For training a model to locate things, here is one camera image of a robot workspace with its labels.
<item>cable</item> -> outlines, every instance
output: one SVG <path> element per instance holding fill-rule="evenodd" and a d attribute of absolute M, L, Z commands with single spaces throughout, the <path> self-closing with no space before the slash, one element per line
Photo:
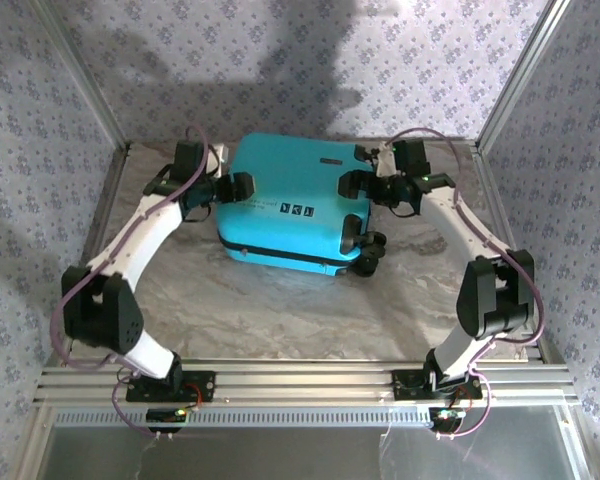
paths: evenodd
<path fill-rule="evenodd" d="M 202 392 L 200 391 L 200 388 L 195 383 L 185 383 L 183 386 L 184 388 L 191 388 L 196 391 L 196 404 L 193 406 L 189 405 L 187 408 L 194 409 L 200 407 L 200 405 L 202 405 Z"/>
<path fill-rule="evenodd" d="M 206 205 L 207 207 L 207 214 L 202 217 L 202 218 L 185 218 L 184 220 L 182 220 L 182 223 L 202 223 L 204 222 L 207 218 L 209 218 L 211 216 L 211 205 Z"/>
<path fill-rule="evenodd" d="M 452 409 L 453 406 L 456 404 L 456 402 L 460 399 L 460 395 L 458 395 L 458 392 L 464 392 L 464 394 L 467 396 L 467 398 L 469 399 L 469 408 L 467 408 L 467 412 L 470 412 L 471 409 L 473 408 L 473 397 L 471 396 L 471 394 L 469 393 L 469 390 L 467 390 L 464 386 L 462 385 L 458 385 L 456 387 L 456 393 L 453 396 L 453 400 L 451 400 L 451 403 L 449 404 L 449 409 Z"/>
<path fill-rule="evenodd" d="M 120 379 L 120 373 L 122 373 L 122 370 L 124 370 L 125 368 L 127 368 L 127 367 L 125 367 L 123 365 L 123 366 L 120 367 L 120 370 L 118 370 L 116 372 L 116 380 L 118 380 L 118 382 L 122 382 L 122 380 Z M 129 385 L 129 382 L 123 382 L 123 385 Z"/>
<path fill-rule="evenodd" d="M 189 140 L 189 133 L 191 132 L 191 127 L 187 127 L 186 130 L 184 131 L 184 138 L 186 138 L 187 140 Z M 218 170 L 220 169 L 220 157 L 218 156 L 218 151 L 216 150 L 216 147 L 214 147 L 213 145 L 209 144 L 209 151 L 213 154 L 213 156 L 216 158 L 216 168 L 213 169 L 213 171 L 209 172 L 207 175 L 209 175 L 210 177 L 213 177 Z"/>
<path fill-rule="evenodd" d="M 436 137 L 444 140 L 444 142 L 449 146 L 449 148 L 453 152 L 453 155 L 458 164 L 458 185 L 460 185 L 461 180 L 462 180 L 462 161 L 460 160 L 460 154 L 458 153 L 458 150 L 456 149 L 453 142 L 443 133 L 440 133 L 437 130 L 434 130 L 432 128 L 427 128 L 427 127 L 407 128 L 406 130 L 402 130 L 401 132 L 398 132 L 396 135 L 391 137 L 391 139 L 389 139 L 385 143 L 385 145 L 390 145 L 391 143 L 396 141 L 398 138 L 401 138 L 402 136 L 407 135 L 409 133 L 413 133 L 413 132 L 430 133 L 430 134 L 435 135 Z M 542 301 L 542 295 L 540 294 L 540 290 L 538 290 L 538 287 L 533 282 L 533 279 L 527 274 L 527 272 L 524 270 L 524 268 L 522 268 L 522 266 L 518 262 L 516 262 L 507 252 L 505 252 L 504 250 L 499 248 L 497 245 L 495 245 L 486 235 L 484 235 L 480 231 L 480 229 L 476 225 L 473 224 L 473 222 L 471 222 L 469 217 L 464 212 L 464 201 L 460 197 L 460 189 L 458 187 L 454 188 L 454 191 L 453 191 L 453 206 L 455 207 L 456 211 L 458 212 L 458 215 L 462 219 L 463 223 L 467 226 L 467 228 L 469 228 L 469 230 L 471 230 L 483 242 L 483 244 L 485 246 L 487 246 L 493 252 L 500 255 L 500 257 L 505 262 L 507 262 L 516 272 L 518 272 L 518 274 L 522 277 L 522 279 L 525 281 L 525 283 L 529 286 L 529 289 L 531 290 L 531 293 L 533 295 L 533 299 L 538 307 L 538 325 L 536 326 L 536 331 L 528 339 L 519 339 L 519 340 L 518 339 L 508 339 L 508 338 L 493 338 L 493 339 L 491 339 L 471 359 L 471 361 L 469 362 L 468 373 L 469 373 L 469 375 L 474 375 L 474 376 L 478 377 L 481 380 L 481 382 L 484 383 L 485 388 L 487 389 L 487 397 L 486 397 L 487 405 L 485 406 L 484 412 L 482 413 L 482 415 L 480 416 L 478 421 L 471 428 L 468 428 L 467 430 L 465 430 L 463 432 L 458 432 L 458 433 L 454 432 L 452 434 L 441 434 L 441 433 L 437 434 L 438 437 L 439 436 L 448 436 L 450 438 L 464 437 L 466 435 L 470 435 L 471 433 L 475 432 L 476 430 L 478 430 L 478 428 L 480 428 L 480 426 L 482 426 L 482 424 L 485 422 L 485 420 L 489 416 L 489 412 L 491 411 L 491 386 L 489 385 L 489 381 L 487 380 L 487 377 L 484 374 L 480 373 L 478 370 L 476 370 L 476 368 L 475 368 L 476 362 L 480 358 L 482 358 L 482 356 L 489 349 L 491 349 L 495 346 L 495 341 L 512 343 L 512 344 L 516 344 L 516 345 L 529 345 L 531 343 L 534 343 L 542 335 L 542 332 L 544 331 L 544 326 L 545 326 L 544 303 Z"/>
<path fill-rule="evenodd" d="M 189 138 L 190 128 L 191 127 L 187 127 L 186 130 L 187 138 Z M 62 320 L 62 313 L 64 311 L 65 306 L 71 301 L 71 299 L 73 299 L 73 297 L 75 297 L 86 285 L 89 284 L 89 282 L 91 282 L 100 272 L 102 272 L 102 270 L 104 270 L 107 266 L 115 263 L 118 253 L 120 253 L 120 250 L 122 250 L 122 248 L 126 245 L 131 235 L 133 235 L 133 232 L 136 231 L 136 229 L 140 226 L 142 222 L 147 220 L 153 213 L 160 210 L 164 206 L 170 204 L 173 200 L 175 200 L 184 192 L 186 192 L 187 189 L 191 187 L 191 185 L 193 185 L 193 183 L 198 179 L 198 177 L 200 177 L 200 175 L 205 171 L 207 166 L 207 159 L 209 156 L 209 141 L 207 139 L 206 133 L 199 126 L 193 125 L 193 128 L 198 132 L 198 135 L 202 140 L 203 151 L 202 161 L 200 162 L 200 165 L 198 165 L 198 168 L 193 173 L 193 175 L 191 175 L 191 178 L 189 178 L 189 180 L 187 180 L 186 183 L 184 183 L 180 188 L 169 194 L 163 200 L 148 208 L 144 212 L 143 216 L 137 217 L 135 221 L 129 226 L 129 228 L 127 228 L 127 230 L 124 232 L 122 238 L 120 238 L 120 241 L 113 248 L 113 250 L 109 254 L 109 258 L 103 261 L 97 267 L 92 268 L 91 271 L 82 280 L 80 280 L 76 285 L 74 285 L 73 288 L 71 288 L 66 293 L 66 295 L 64 295 L 60 299 L 60 302 L 51 314 L 51 322 L 49 325 L 51 345 L 66 365 L 69 365 L 70 367 L 73 367 L 77 370 L 98 370 L 107 363 L 117 360 L 118 356 L 112 353 L 108 354 L 105 358 L 103 358 L 95 364 L 89 364 L 85 361 L 71 359 L 69 356 L 69 352 L 65 351 L 62 345 L 62 337 L 60 335 L 60 322 Z"/>
<path fill-rule="evenodd" d="M 141 427 L 141 426 L 133 423 L 131 421 L 131 419 L 129 417 L 127 417 L 127 415 L 122 411 L 122 409 L 120 408 L 120 405 L 118 405 L 118 390 L 120 389 L 120 387 L 122 385 L 127 385 L 129 383 L 129 380 L 131 380 L 132 377 L 133 377 L 133 374 L 123 377 L 121 380 L 118 380 L 118 383 L 116 383 L 115 387 L 113 387 L 113 391 L 111 392 L 111 403 L 113 404 L 113 409 L 116 411 L 116 413 L 120 417 L 120 420 L 122 420 L 124 423 L 126 423 L 129 428 L 144 435 L 145 437 L 154 438 L 154 437 L 156 437 L 155 433 L 153 433 L 148 428 Z"/>
<path fill-rule="evenodd" d="M 411 217 L 415 217 L 417 215 L 416 212 L 411 212 L 411 213 L 407 213 L 406 215 L 401 215 L 399 213 L 396 213 L 396 211 L 393 209 L 393 207 L 389 207 L 389 211 L 398 218 L 411 218 Z"/>
<path fill-rule="evenodd" d="M 460 423 L 458 423 L 458 426 L 456 427 L 456 429 L 453 431 L 453 434 L 455 435 L 456 432 L 459 432 L 460 429 L 462 428 L 462 423 L 464 422 L 464 417 L 460 418 Z"/>

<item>suitcase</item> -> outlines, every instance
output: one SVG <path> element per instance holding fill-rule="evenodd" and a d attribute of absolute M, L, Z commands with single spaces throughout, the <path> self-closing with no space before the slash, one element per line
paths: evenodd
<path fill-rule="evenodd" d="M 354 144 L 253 133 L 240 142 L 229 176 L 248 174 L 253 194 L 218 206 L 218 236 L 242 262 L 326 275 L 375 271 L 386 238 L 368 232 L 365 192 L 342 195 L 349 172 L 372 171 Z"/>

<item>metal bracket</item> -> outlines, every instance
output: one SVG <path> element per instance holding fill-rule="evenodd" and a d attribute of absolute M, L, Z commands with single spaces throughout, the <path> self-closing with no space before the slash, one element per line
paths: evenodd
<path fill-rule="evenodd" d="M 126 400 L 129 403 L 191 403 L 198 401 L 199 391 L 202 395 L 201 402 L 209 403 L 213 400 L 215 386 L 215 372 L 185 370 L 182 372 L 180 388 L 175 392 L 160 388 L 143 378 L 131 379 Z"/>
<path fill-rule="evenodd" d="M 393 370 L 391 372 L 393 398 L 396 402 L 405 400 L 434 400 L 455 398 L 457 400 L 480 400 L 482 389 L 480 379 L 469 375 L 464 382 L 442 386 L 434 391 L 427 388 L 428 382 L 423 370 Z"/>

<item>floral wallpaper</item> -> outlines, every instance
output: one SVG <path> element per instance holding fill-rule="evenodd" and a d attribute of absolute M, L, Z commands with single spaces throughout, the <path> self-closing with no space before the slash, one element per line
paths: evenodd
<path fill-rule="evenodd" d="M 488 156 L 600 453 L 600 0 L 571 3 Z"/>
<path fill-rule="evenodd" d="M 0 478 L 112 158 L 93 118 L 27 3 L 0 2 Z"/>
<path fill-rule="evenodd" d="M 56 1 L 132 140 L 476 138 L 546 0 Z"/>

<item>marble floor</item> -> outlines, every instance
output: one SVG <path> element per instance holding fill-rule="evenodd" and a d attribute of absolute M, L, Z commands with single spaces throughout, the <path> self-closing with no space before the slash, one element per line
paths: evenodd
<path fill-rule="evenodd" d="M 463 197 L 489 224 L 469 147 L 458 147 Z M 431 142 L 426 148 L 434 172 L 457 177 L 446 145 Z M 131 146 L 105 241 L 128 220 L 143 187 L 171 161 L 174 149 L 175 142 Z M 457 323 L 464 266 L 420 217 L 399 219 L 376 207 L 371 227 L 386 234 L 387 255 L 376 274 L 363 279 L 235 262 L 218 242 L 213 215 L 183 224 L 138 284 L 145 328 L 183 357 L 422 361 Z M 77 342 L 73 347 L 74 356 L 94 353 Z M 491 356 L 511 360 L 514 353 L 501 345 Z"/>

